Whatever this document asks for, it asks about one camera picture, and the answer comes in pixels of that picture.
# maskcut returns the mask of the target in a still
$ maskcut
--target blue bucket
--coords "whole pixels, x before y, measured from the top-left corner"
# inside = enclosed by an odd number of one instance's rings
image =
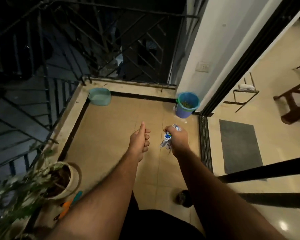
[[[176,115],[182,119],[188,118],[193,111],[195,111],[200,106],[200,101],[197,95],[193,92],[182,92],[176,99],[178,103],[176,107]],[[181,103],[186,102],[191,105],[191,108],[184,107]]]
[[[111,92],[106,88],[93,88],[89,90],[88,98],[94,105],[107,106],[111,101]]]

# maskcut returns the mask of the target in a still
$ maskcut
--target green plastic tub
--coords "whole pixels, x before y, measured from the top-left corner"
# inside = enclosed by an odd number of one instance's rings
[[[107,106],[111,102],[111,92],[106,88],[93,88],[89,91],[91,103],[99,106]]]

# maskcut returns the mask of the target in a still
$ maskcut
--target black pants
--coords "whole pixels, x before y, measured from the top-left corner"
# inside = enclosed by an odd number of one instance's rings
[[[139,210],[132,192],[121,239],[205,239],[191,224],[161,210]]]

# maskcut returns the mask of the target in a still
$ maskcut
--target white flower pot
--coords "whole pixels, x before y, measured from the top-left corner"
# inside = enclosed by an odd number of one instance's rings
[[[64,161],[58,161],[58,162],[56,162],[56,164],[62,164],[62,165],[65,165],[69,168],[69,170],[70,170],[70,181],[69,181],[69,184],[65,188],[64,191],[62,191],[60,194],[58,194],[56,196],[47,198],[49,200],[59,200],[59,199],[63,199],[63,198],[68,197],[69,195],[71,195],[75,191],[75,189],[77,188],[77,186],[79,184],[79,173],[73,166],[71,166],[70,164],[68,164]]]

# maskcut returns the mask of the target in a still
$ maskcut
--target person's left arm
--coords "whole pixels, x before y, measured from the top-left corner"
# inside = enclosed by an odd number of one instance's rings
[[[127,214],[138,163],[148,151],[149,129],[142,122],[113,171],[60,220],[48,236],[60,239],[118,239]]]

